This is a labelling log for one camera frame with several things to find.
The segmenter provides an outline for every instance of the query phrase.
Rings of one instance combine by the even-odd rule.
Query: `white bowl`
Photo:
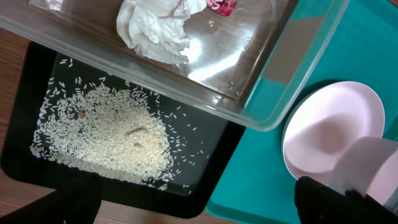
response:
[[[381,137],[384,108],[370,87],[338,82],[314,91],[290,114],[282,135],[284,161],[296,178],[325,185],[338,159],[364,136]]]

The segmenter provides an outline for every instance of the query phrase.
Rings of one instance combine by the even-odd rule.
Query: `water droplet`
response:
[[[208,26],[209,26],[210,28],[213,28],[213,27],[214,27],[214,20],[213,20],[213,19],[210,19],[210,20],[208,21]]]

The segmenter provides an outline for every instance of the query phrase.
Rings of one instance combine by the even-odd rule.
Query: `white tissue paper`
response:
[[[204,10],[206,0],[125,0],[116,27],[136,54],[163,63],[185,63],[180,52],[189,48],[184,22]]]

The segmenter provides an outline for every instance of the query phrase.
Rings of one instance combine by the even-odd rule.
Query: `wooden table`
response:
[[[0,29],[0,148],[16,96],[19,77],[24,64],[29,40]],[[53,189],[18,182],[0,171],[0,216],[49,194]],[[212,217],[207,212],[190,220],[170,217],[155,212],[116,203],[101,204],[95,223],[231,223]]]

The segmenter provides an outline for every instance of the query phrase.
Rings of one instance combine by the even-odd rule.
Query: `black tray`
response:
[[[106,76],[107,86],[127,88],[124,80],[109,76],[77,60],[73,61],[73,66],[70,68],[69,62],[60,65],[61,59],[65,58],[69,59],[39,44],[31,42],[29,45],[1,156],[1,168],[12,179],[58,189],[71,180],[88,174],[56,162],[38,159],[30,153],[29,146],[32,144],[40,107],[47,89],[50,88],[47,86],[50,77],[54,77],[54,83],[58,83],[59,80],[64,82],[67,94],[69,94],[68,87],[74,89],[75,77],[78,76],[85,82],[96,83],[99,82],[99,77]],[[166,191],[101,177],[103,200],[181,218],[192,218],[203,211],[245,127],[166,96],[161,96],[159,107],[154,105],[150,110],[156,112],[161,109],[166,114],[168,110],[175,111],[179,106],[181,108],[178,116],[185,113],[186,120],[181,122],[181,119],[170,118],[164,119],[164,122],[170,123],[176,129],[179,128],[188,141],[186,148],[189,150],[184,149],[178,158],[194,154],[198,156],[198,159],[195,159],[196,164],[193,166],[177,159],[173,168],[182,170],[182,173],[168,183]]]

